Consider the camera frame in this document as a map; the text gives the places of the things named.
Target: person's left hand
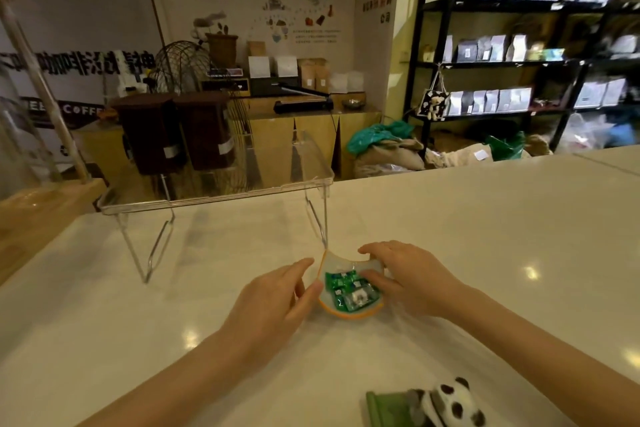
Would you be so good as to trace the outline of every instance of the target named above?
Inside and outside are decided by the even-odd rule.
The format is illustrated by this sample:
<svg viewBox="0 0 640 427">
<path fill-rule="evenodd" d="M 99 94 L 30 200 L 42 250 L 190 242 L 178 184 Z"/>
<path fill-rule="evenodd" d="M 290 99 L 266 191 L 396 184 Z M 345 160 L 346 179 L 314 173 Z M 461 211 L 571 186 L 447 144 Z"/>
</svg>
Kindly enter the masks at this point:
<svg viewBox="0 0 640 427">
<path fill-rule="evenodd" d="M 240 293 L 218 334 L 241 355 L 243 376 L 267 365 L 313 309 L 323 284 L 305 290 L 302 276 L 312 263 L 302 259 L 256 277 Z"/>
</svg>

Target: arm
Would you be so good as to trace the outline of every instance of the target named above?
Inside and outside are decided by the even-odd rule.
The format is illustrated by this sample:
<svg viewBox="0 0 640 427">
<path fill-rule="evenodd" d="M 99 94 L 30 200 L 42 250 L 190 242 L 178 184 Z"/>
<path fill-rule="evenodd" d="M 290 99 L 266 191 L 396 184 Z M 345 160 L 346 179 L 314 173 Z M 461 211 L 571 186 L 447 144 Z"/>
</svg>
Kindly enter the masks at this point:
<svg viewBox="0 0 640 427">
<path fill-rule="evenodd" d="M 507 361 L 581 427 L 635 425 L 640 385 L 456 279 L 431 253 L 392 241 L 360 248 L 393 273 L 364 277 L 417 315 L 460 326 Z"/>
<path fill-rule="evenodd" d="M 322 292 L 320 282 L 306 290 L 303 285 L 302 275 L 312 263 L 313 259 L 304 259 L 255 278 L 244 287 L 219 331 L 78 427 L 187 423 L 284 347 Z"/>
</svg>

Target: brown trash bin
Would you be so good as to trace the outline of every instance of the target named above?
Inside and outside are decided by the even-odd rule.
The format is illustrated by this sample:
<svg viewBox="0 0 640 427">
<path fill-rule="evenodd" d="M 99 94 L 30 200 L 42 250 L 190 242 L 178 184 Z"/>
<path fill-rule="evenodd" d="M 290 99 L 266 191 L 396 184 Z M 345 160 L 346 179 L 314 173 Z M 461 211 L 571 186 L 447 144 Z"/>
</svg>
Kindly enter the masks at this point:
<svg viewBox="0 0 640 427">
<path fill-rule="evenodd" d="M 236 41 L 230 34 L 207 34 L 209 57 L 219 68 L 236 67 Z"/>
<path fill-rule="evenodd" d="M 196 171 L 223 169 L 234 163 L 234 140 L 227 121 L 229 95 L 222 91 L 183 93 L 174 99 Z"/>
<path fill-rule="evenodd" d="M 138 172 L 178 172 L 187 162 L 172 93 L 140 93 L 117 99 L 118 112 Z"/>
</svg>

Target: teal plastic bag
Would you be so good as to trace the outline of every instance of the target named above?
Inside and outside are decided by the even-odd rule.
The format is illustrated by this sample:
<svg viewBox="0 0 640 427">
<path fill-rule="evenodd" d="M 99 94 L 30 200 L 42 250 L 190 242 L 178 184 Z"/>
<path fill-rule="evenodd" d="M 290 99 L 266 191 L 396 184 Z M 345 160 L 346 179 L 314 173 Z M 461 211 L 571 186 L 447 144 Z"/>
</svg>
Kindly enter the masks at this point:
<svg viewBox="0 0 640 427">
<path fill-rule="evenodd" d="M 484 143 L 491 148 L 493 160 L 519 159 L 524 150 L 524 132 L 519 131 L 513 137 L 505 140 L 496 139 L 489 135 Z"/>
<path fill-rule="evenodd" d="M 409 139 L 413 131 L 413 125 L 398 120 L 389 125 L 381 123 L 357 131 L 349 143 L 347 151 L 355 156 L 362 154 L 369 146 L 380 142 L 380 140 L 401 140 Z"/>
</svg>

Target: white label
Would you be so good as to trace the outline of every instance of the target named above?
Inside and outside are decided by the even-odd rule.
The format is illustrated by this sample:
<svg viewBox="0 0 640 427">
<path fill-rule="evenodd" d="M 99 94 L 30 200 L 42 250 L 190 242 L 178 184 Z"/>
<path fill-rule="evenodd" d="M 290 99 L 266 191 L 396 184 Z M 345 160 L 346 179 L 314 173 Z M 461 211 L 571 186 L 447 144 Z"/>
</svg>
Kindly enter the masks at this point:
<svg viewBox="0 0 640 427">
<path fill-rule="evenodd" d="M 218 151 L 220 152 L 220 155 L 225 155 L 226 153 L 230 152 L 232 148 L 234 148 L 233 137 L 227 140 L 227 142 L 225 142 L 224 144 L 218 144 Z"/>
<path fill-rule="evenodd" d="M 489 154 L 486 153 L 486 150 L 480 149 L 478 152 L 474 152 L 477 160 L 484 160 L 489 157 Z"/>
<path fill-rule="evenodd" d="M 172 145 L 171 147 L 165 147 L 164 156 L 167 159 L 171 159 L 180 153 L 180 148 L 177 145 Z"/>
</svg>

